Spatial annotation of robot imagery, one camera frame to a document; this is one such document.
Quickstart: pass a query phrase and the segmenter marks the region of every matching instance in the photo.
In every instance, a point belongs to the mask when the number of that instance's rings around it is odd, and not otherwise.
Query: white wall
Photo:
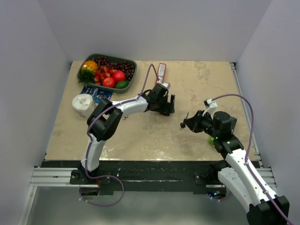
[[[0,224],[16,225],[68,63],[36,0],[0,1]]]
[[[237,61],[271,0],[38,0],[68,58]]]
[[[241,89],[253,104],[264,166],[300,221],[300,1],[273,0],[238,61]]]

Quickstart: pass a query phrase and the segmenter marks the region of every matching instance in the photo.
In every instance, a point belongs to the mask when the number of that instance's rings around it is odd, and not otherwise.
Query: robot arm
[[[85,168],[87,160],[87,170],[92,172],[99,166],[99,158],[106,140],[112,137],[115,133],[120,120],[134,113],[142,113],[146,111],[159,112],[162,115],[169,116],[174,113],[175,96],[171,95],[171,102],[168,103],[168,92],[170,84],[157,84],[152,90],[144,92],[140,97],[136,96],[131,99],[111,102],[107,99],[102,99],[94,112],[87,120],[90,124],[99,116],[104,110],[112,105],[118,105],[112,110],[108,111],[107,117],[100,117],[90,130],[92,142],[87,159],[81,160],[81,165]]]
[[[198,111],[192,118],[185,118],[180,124],[194,133],[205,132],[214,138],[215,149],[224,160],[210,165],[206,177],[214,182],[223,183],[239,200],[246,211],[250,225],[285,225],[286,221],[276,210],[267,194],[279,208],[288,215],[289,202],[285,196],[279,197],[262,179],[250,160],[245,163],[246,151],[239,139],[233,134],[236,119],[226,112],[216,112],[216,102],[211,99],[204,101],[205,111]],[[263,191],[254,176],[266,189]]]

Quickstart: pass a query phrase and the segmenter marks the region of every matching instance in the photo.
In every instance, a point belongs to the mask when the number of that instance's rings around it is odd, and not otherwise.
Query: blue package
[[[111,99],[113,93],[111,91],[100,90],[98,88],[84,87],[80,94],[92,95],[96,103],[100,103],[103,98]]]

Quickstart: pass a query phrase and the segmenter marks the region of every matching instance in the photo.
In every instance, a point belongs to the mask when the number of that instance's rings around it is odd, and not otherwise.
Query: cable
[[[146,86],[146,82],[147,82],[147,80],[148,80],[148,75],[149,75],[149,72],[150,72],[151,67],[153,67],[154,72],[155,72],[155,75],[156,75],[156,77],[158,77],[158,74],[157,74],[157,72],[156,72],[156,69],[155,69],[154,65],[153,65],[153,64],[150,64],[150,66],[149,66],[149,68],[148,68],[148,71],[147,71],[147,74],[146,74],[146,78],[145,78],[145,81],[144,81],[144,84],[143,84],[141,93],[137,96],[136,99],[133,98],[133,99],[126,100],[126,101],[122,102],[122,104],[124,104],[124,103],[129,103],[129,102],[134,102],[134,101],[138,100],[139,97],[143,94],[144,89],[145,89],[145,86]],[[91,177],[91,176],[89,175],[89,172],[88,172],[88,169],[87,169],[87,168],[88,168],[88,160],[87,160],[87,159],[88,159],[88,156],[89,156],[90,147],[91,147],[92,142],[93,142],[93,138],[92,138],[92,136],[90,135],[90,130],[91,130],[91,128],[93,127],[93,125],[96,123],[96,121],[97,121],[99,118],[101,118],[105,113],[107,113],[108,111],[110,111],[111,109],[113,109],[113,108],[115,108],[115,107],[117,107],[117,106],[119,106],[119,105],[121,105],[121,104],[120,104],[120,103],[117,103],[117,104],[115,104],[115,105],[112,105],[112,106],[108,107],[108,108],[105,109],[103,112],[101,112],[101,113],[100,113],[100,114],[92,121],[92,123],[89,125],[88,130],[87,130],[87,135],[88,135],[88,137],[90,138],[90,142],[89,142],[89,145],[88,145],[88,147],[87,147],[86,154],[85,154],[85,159],[86,159],[86,160],[85,160],[85,163],[84,163],[84,165],[85,165],[85,169],[84,169],[84,170],[85,170],[86,176],[87,176],[89,179],[93,179],[93,180],[94,180],[94,179],[104,178],[104,177],[111,177],[111,178],[116,179],[116,180],[121,184],[121,186],[122,186],[122,194],[121,194],[121,197],[120,197],[117,201],[115,201],[115,202],[113,202],[113,203],[111,203],[111,204],[101,204],[101,203],[95,203],[95,202],[88,201],[88,200],[86,200],[86,199],[83,198],[81,192],[79,193],[80,200],[83,199],[86,203],[89,203],[89,204],[92,204],[92,205],[96,205],[96,206],[108,207],[108,206],[116,205],[117,203],[119,203],[119,202],[121,201],[121,199],[123,198],[124,193],[125,193],[124,185],[123,185],[122,181],[121,181],[119,178],[117,178],[117,177],[115,177],[115,176],[112,176],[112,175],[102,175],[102,176],[97,176],[97,177]]]
[[[253,114],[253,109],[252,106],[250,104],[250,102],[243,97],[242,95],[238,95],[238,94],[225,94],[225,95],[221,95],[218,97],[215,97],[212,99],[212,101],[215,101],[219,98],[223,98],[223,97],[227,97],[227,96],[237,96],[242,98],[245,102],[247,102],[250,111],[251,111],[251,129],[250,129],[250,137],[249,137],[249,145],[247,147],[247,151],[246,151],[246,156],[245,156],[245,164],[246,167],[248,168],[249,172],[251,173],[251,175],[253,176],[253,178],[255,179],[255,181],[258,183],[258,185],[261,187],[261,189],[263,190],[263,192],[266,194],[266,196],[269,198],[269,200],[272,202],[272,204],[274,205],[274,207],[277,209],[277,211],[280,213],[280,215],[290,224],[290,225],[294,225],[294,223],[283,213],[283,211],[279,208],[279,206],[276,204],[276,202],[273,200],[273,198],[271,197],[271,195],[266,192],[266,188],[264,187],[264,185],[259,181],[258,177],[256,177],[256,175],[254,174],[254,172],[252,171],[252,169],[249,166],[248,163],[248,156],[249,156],[249,152],[250,152],[250,148],[251,148],[251,142],[252,142],[252,134],[253,134],[253,126],[254,126],[254,114]]]

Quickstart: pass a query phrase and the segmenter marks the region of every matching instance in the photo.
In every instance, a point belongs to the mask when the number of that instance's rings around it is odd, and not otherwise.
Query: wooden tabletop
[[[210,61],[136,61],[137,73],[132,86],[124,94],[112,95],[112,101],[136,96],[142,88],[151,63],[158,69],[165,63],[165,82],[171,83],[169,95],[175,94],[175,114],[169,117],[157,112],[130,115],[121,120],[114,136],[106,142],[100,159],[106,160],[221,160],[222,157],[208,143],[205,133],[192,133],[188,128],[180,131],[180,123],[189,112],[194,116],[205,109],[203,101],[226,93],[238,93],[229,62]],[[46,160],[80,160],[84,157],[88,137],[86,118],[72,108],[72,99],[82,86],[77,84],[77,71],[82,61],[73,61],[49,143]],[[151,71],[146,89],[155,83]],[[249,130],[238,97],[217,100],[218,111],[225,111],[238,119],[235,135],[245,148]],[[249,155],[255,160],[254,150]]]

